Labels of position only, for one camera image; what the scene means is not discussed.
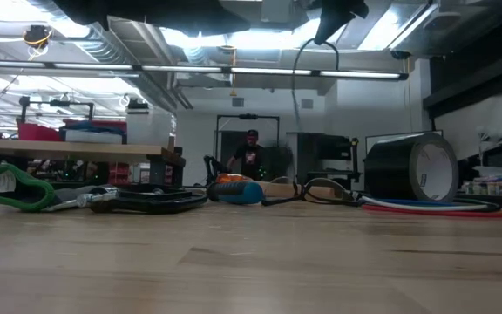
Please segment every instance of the person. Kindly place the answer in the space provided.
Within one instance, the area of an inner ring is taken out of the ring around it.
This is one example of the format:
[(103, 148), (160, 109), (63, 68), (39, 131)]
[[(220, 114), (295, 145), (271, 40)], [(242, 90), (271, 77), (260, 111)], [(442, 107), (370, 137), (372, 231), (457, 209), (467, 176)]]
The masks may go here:
[(259, 170), (261, 169), (261, 150), (262, 146), (257, 144), (259, 132), (249, 130), (247, 134), (247, 143), (240, 146), (234, 156), (227, 162), (227, 168), (232, 169), (235, 161), (241, 159), (241, 174), (253, 180), (259, 180)]

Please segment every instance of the ventilation duct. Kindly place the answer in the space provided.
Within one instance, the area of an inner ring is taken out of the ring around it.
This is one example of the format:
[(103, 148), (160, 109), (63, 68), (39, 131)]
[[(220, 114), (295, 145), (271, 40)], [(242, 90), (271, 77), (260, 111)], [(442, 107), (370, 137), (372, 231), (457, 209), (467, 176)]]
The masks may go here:
[[(48, 24), (59, 32), (66, 32), (71, 25), (75, 25), (65, 13), (59, 9), (51, 0), (27, 0), (32, 6), (50, 16)], [(90, 34), (85, 39), (98, 40), (98, 42), (77, 43), (76, 45), (86, 51), (95, 60), (107, 64), (137, 64), (138, 60), (124, 47), (123, 43), (109, 31), (104, 31), (98, 23), (86, 26), (90, 29)], [(136, 85), (141, 93), (148, 97), (148, 100), (157, 106), (173, 112), (177, 108), (176, 101), (161, 85), (156, 84), (152, 76), (148, 73), (140, 73), (138, 78), (123, 78), (123, 80)]]

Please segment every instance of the roll of duct tape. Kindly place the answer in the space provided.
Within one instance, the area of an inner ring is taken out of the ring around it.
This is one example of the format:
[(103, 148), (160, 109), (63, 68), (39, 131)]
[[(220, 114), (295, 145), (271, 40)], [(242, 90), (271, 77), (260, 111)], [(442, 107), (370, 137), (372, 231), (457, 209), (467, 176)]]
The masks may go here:
[(434, 133), (382, 140), (365, 160), (365, 185), (376, 198), (452, 201), (457, 159), (451, 145)]

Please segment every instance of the wooden table surface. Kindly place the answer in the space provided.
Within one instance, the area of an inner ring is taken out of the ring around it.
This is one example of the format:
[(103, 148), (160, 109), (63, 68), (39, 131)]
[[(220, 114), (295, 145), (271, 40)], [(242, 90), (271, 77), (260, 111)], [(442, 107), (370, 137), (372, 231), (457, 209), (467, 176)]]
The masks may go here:
[(184, 167), (185, 160), (164, 147), (70, 143), (38, 140), (0, 140), (0, 154), (49, 160), (89, 160), (103, 162), (148, 162), (148, 155), (162, 156), (167, 162)]
[(0, 313), (502, 313), (502, 220), (0, 206)]

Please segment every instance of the black cap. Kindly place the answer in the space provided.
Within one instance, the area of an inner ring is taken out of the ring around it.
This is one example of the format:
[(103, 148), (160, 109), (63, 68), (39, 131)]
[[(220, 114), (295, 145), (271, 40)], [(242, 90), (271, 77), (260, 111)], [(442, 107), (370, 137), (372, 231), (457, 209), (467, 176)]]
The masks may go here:
[(249, 130), (248, 136), (259, 137), (259, 132), (257, 130)]

